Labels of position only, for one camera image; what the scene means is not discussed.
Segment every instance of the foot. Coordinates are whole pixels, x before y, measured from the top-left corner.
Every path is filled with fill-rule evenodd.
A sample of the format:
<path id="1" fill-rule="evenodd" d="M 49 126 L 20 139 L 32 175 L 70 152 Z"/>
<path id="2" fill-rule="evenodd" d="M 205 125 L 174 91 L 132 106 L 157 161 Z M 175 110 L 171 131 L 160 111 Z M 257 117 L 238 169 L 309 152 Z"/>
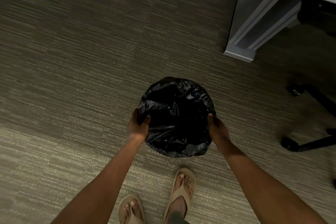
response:
<path id="1" fill-rule="evenodd" d="M 181 187 L 181 184 L 183 184 L 183 186 L 185 188 L 185 191 L 188 193 L 188 196 L 191 200 L 191 197 L 193 196 L 193 193 L 194 193 L 194 188 L 192 186 L 192 183 L 187 176 L 185 176 L 182 173 L 179 173 L 178 176 L 177 176 L 177 179 L 176 179 L 176 183 L 174 185 L 173 192 L 176 191 L 179 187 Z M 183 217 L 186 216 L 187 205 L 186 205 L 186 202 L 185 202 L 185 200 L 182 196 L 179 196 L 177 199 L 174 200 L 173 203 L 171 203 L 171 205 L 169 207 L 169 210 L 168 210 L 168 213 L 167 213 L 167 218 L 165 220 L 165 224 L 168 223 L 168 219 L 173 212 L 179 212 L 179 213 L 181 213 L 181 215 Z"/>
<path id="2" fill-rule="evenodd" d="M 138 201 L 134 198 L 131 203 L 127 204 L 124 208 L 124 218 L 121 221 L 121 224 L 128 224 L 131 219 L 131 209 L 133 211 L 133 214 L 144 221 L 144 217 L 142 216 L 140 206 Z"/>

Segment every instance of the forearm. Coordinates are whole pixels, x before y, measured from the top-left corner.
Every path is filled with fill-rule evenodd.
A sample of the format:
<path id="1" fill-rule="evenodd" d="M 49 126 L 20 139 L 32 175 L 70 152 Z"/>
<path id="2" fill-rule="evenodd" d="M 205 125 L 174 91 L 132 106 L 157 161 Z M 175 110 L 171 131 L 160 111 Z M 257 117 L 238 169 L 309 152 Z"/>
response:
<path id="1" fill-rule="evenodd" d="M 127 143 L 52 223 L 107 223 L 140 144 Z"/>
<path id="2" fill-rule="evenodd" d="M 231 141 L 220 142 L 218 150 L 236 175 L 262 224 L 326 224 L 325 220 L 294 192 L 262 170 Z"/>

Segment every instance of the person's right arm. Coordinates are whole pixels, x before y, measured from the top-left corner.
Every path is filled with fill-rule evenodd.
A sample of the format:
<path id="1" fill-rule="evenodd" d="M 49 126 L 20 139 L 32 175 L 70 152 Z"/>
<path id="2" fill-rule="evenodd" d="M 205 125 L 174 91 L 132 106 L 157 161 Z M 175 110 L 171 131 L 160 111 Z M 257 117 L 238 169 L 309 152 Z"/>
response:
<path id="1" fill-rule="evenodd" d="M 327 224 L 294 192 L 235 146 L 224 123 L 208 116 L 209 132 L 228 162 L 261 224 Z"/>

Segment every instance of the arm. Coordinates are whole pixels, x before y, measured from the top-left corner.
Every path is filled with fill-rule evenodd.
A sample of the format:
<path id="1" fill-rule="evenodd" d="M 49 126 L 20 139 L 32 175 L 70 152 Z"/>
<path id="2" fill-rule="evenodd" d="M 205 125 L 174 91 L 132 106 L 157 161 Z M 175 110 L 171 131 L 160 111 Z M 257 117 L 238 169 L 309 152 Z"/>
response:
<path id="1" fill-rule="evenodd" d="M 127 125 L 127 142 L 100 174 L 60 212 L 52 224 L 107 223 L 124 178 L 141 143 L 148 134 L 150 117 L 137 123 L 137 110 Z"/>
<path id="2" fill-rule="evenodd" d="M 231 141 L 224 123 L 208 116 L 217 149 L 228 162 L 261 224 L 327 224 L 294 192 L 262 170 Z"/>

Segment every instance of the green pants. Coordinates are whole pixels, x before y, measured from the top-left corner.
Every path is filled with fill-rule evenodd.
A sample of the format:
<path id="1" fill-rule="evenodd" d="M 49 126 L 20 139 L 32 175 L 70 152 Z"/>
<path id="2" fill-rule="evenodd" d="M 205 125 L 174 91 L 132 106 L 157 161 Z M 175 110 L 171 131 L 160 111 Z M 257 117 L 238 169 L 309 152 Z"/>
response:
<path id="1" fill-rule="evenodd" d="M 173 212 L 168 219 L 168 224 L 189 224 L 189 222 L 184 220 L 181 213 Z"/>

